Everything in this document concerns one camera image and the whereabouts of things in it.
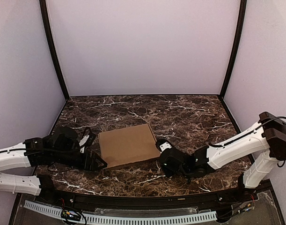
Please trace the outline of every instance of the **floor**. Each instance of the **floor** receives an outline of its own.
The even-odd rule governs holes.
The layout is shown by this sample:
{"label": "floor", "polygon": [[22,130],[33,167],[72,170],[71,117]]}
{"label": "floor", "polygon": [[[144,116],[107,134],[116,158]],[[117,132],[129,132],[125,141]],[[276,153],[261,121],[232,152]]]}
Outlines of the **floor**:
{"label": "floor", "polygon": [[[178,149],[193,153],[208,144],[236,134],[222,104],[214,95],[143,95],[72,97],[58,126],[81,134],[91,127],[96,134],[149,123],[157,138],[170,140]],[[98,139],[91,146],[100,153]],[[156,161],[112,171],[65,171],[63,165],[37,167],[35,174],[48,174],[59,190],[108,196],[175,196],[234,188],[238,176],[250,167],[248,157],[238,159],[215,173],[190,183],[181,176],[164,177]]]}

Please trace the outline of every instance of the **robotic arm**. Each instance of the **robotic arm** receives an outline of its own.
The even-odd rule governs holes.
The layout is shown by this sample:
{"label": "robotic arm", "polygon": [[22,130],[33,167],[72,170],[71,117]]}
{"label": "robotic arm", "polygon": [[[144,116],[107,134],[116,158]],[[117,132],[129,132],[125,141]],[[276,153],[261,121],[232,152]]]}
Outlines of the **robotic arm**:
{"label": "robotic arm", "polygon": [[261,151],[251,168],[238,180],[241,191],[252,191],[279,161],[286,160],[286,123],[268,112],[259,117],[259,122],[244,132],[202,147],[192,155],[179,151],[165,139],[158,140],[156,147],[161,152],[162,170],[167,177],[182,173],[187,178],[200,178],[231,161]]}
{"label": "robotic arm", "polygon": [[[73,129],[59,127],[52,135],[44,138],[31,138],[23,143],[0,149],[0,171],[53,163],[87,171],[105,168],[107,163],[96,153],[87,150],[96,137],[91,129],[85,129],[79,142],[77,137]],[[47,175],[26,177],[0,173],[0,191],[40,195],[53,189],[53,182]]]}

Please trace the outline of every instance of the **cardboard box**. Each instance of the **cardboard box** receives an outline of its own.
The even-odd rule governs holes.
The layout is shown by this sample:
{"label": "cardboard box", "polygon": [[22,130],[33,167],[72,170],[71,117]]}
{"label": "cardboard box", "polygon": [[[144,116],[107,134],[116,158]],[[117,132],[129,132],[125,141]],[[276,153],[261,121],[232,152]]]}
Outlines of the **cardboard box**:
{"label": "cardboard box", "polygon": [[155,142],[149,124],[99,133],[101,157],[111,169],[158,158]]}

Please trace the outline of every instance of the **black cable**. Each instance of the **black cable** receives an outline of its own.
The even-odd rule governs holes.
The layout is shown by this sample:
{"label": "black cable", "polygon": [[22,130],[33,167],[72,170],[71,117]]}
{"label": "black cable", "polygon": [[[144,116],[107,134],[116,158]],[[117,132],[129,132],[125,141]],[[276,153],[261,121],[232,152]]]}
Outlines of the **black cable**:
{"label": "black cable", "polygon": [[[285,119],[285,120],[286,120],[286,116],[277,116],[277,117],[274,117],[274,118],[272,118],[272,119],[266,121],[265,123],[261,124],[260,126],[258,126],[258,127],[255,128],[254,130],[258,130],[258,129],[260,129],[261,127],[263,127],[264,125],[266,125],[267,123],[272,122],[272,121],[277,120],[277,119]],[[240,136],[240,137],[238,137],[238,138],[236,138],[236,139],[233,139],[233,140],[231,140],[231,141],[225,143],[224,145],[221,145],[221,144],[211,144],[211,143],[209,143],[208,145],[209,145],[209,146],[212,146],[212,147],[214,147],[214,148],[225,147],[225,146],[227,146],[227,145],[232,144],[233,142],[236,142],[236,141],[242,139],[243,137],[246,137],[246,136],[252,134],[252,133],[254,132],[254,130],[251,130],[250,132],[248,132],[248,133],[246,133],[246,134],[244,134],[244,135],[242,135],[242,136]]]}
{"label": "black cable", "polygon": [[285,164],[285,161],[286,161],[286,160],[283,161],[283,164],[282,164],[282,165],[279,165],[279,163],[277,163],[277,166],[278,166],[279,168],[283,167],[284,164]]}
{"label": "black cable", "polygon": [[230,219],[230,218],[232,218],[232,217],[234,217],[234,216],[236,216],[236,215],[238,215],[239,213],[237,212],[237,213],[235,213],[235,214],[233,214],[233,215],[231,215],[231,216],[229,216],[229,217],[219,217],[219,219]]}
{"label": "black cable", "polygon": [[62,220],[64,224],[67,224],[67,225],[76,225],[78,223],[75,223],[75,222],[69,222],[67,219],[65,220]]}
{"label": "black cable", "polygon": [[220,205],[234,205],[234,204],[238,204],[238,203],[242,203],[242,202],[219,202]]}
{"label": "black cable", "polygon": [[50,205],[54,205],[54,204],[56,204],[56,203],[59,201],[59,199],[58,199],[58,200],[55,201],[55,202],[50,202],[50,201],[48,201],[48,200],[46,200],[46,199],[44,199],[44,198],[42,198],[42,197],[39,197],[39,198],[41,198],[41,199],[44,200],[45,202],[49,203]]}
{"label": "black cable", "polygon": [[232,210],[230,210],[229,212],[223,214],[222,216],[219,216],[218,218],[222,218],[223,216],[229,214],[230,212],[233,212],[234,210],[236,210],[237,208],[241,207],[244,203],[242,202],[240,205],[234,207]]}
{"label": "black cable", "polygon": [[77,151],[80,151],[79,148],[76,148],[74,150],[65,150],[65,151],[61,151],[61,150],[55,150],[55,149],[46,149],[46,148],[42,148],[42,149],[39,149],[39,148],[18,148],[18,149],[8,149],[8,150],[3,150],[3,151],[0,151],[0,154],[1,153],[5,153],[5,152],[12,152],[12,151],[20,151],[20,150],[33,150],[33,151],[38,151],[38,152],[25,152],[24,155],[25,156],[29,156],[29,155],[33,155],[33,154],[37,154],[37,153],[43,153],[44,151],[47,151],[47,152],[55,152],[55,153],[71,153],[71,152],[77,152]]}
{"label": "black cable", "polygon": [[65,209],[65,208],[70,209],[70,210],[74,211],[75,213],[79,213],[83,217],[83,219],[85,220],[85,225],[87,225],[87,223],[88,223],[87,218],[83,215],[82,212],[80,212],[80,211],[78,211],[72,207],[69,207],[69,206],[64,206],[63,209]]}

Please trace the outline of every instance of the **white backdrop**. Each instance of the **white backdrop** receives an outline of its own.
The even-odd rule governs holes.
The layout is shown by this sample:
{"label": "white backdrop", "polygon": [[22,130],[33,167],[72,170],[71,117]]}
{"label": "white backdrop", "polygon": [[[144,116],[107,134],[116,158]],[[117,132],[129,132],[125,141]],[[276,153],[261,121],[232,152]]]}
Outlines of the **white backdrop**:
{"label": "white backdrop", "polygon": [[71,96],[218,94],[239,0],[48,0]]}
{"label": "white backdrop", "polygon": [[[0,0],[0,148],[48,135],[64,102],[39,1]],[[8,224],[15,196],[0,192],[0,225]]]}
{"label": "white backdrop", "polygon": [[[261,112],[286,116],[286,0],[250,0],[225,101],[242,130]],[[286,220],[286,165],[269,174]]]}

